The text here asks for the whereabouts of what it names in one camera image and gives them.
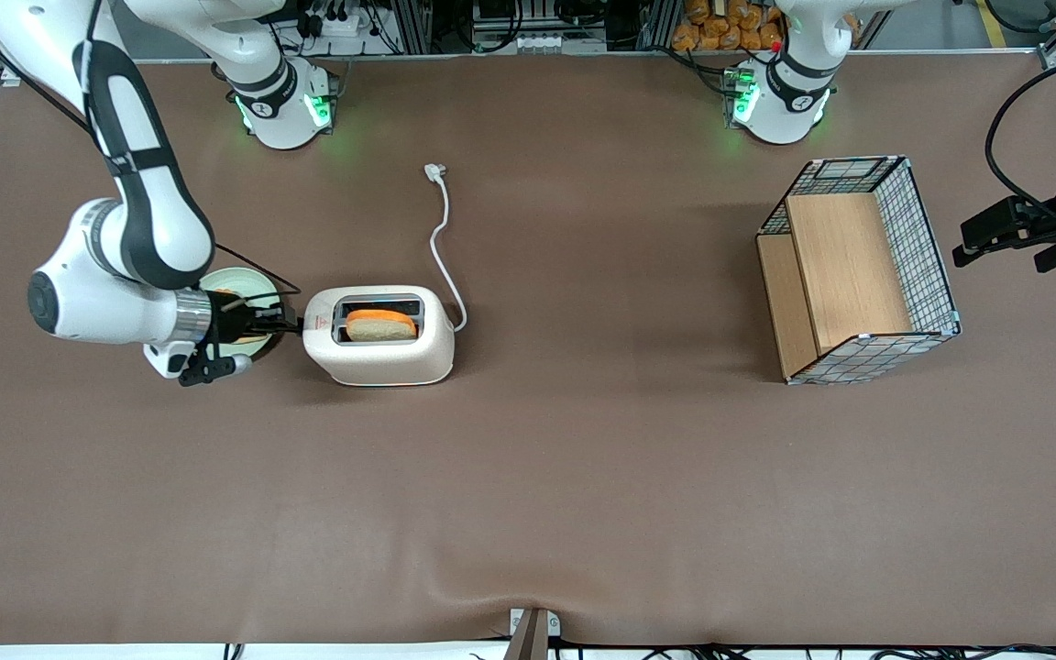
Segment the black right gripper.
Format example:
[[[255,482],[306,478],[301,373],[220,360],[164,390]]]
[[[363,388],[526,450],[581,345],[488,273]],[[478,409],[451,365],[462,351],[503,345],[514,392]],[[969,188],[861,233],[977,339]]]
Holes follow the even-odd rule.
[[[303,322],[294,309],[257,309],[234,293],[210,293],[209,303],[209,341],[214,344],[257,341],[259,335],[298,335]]]

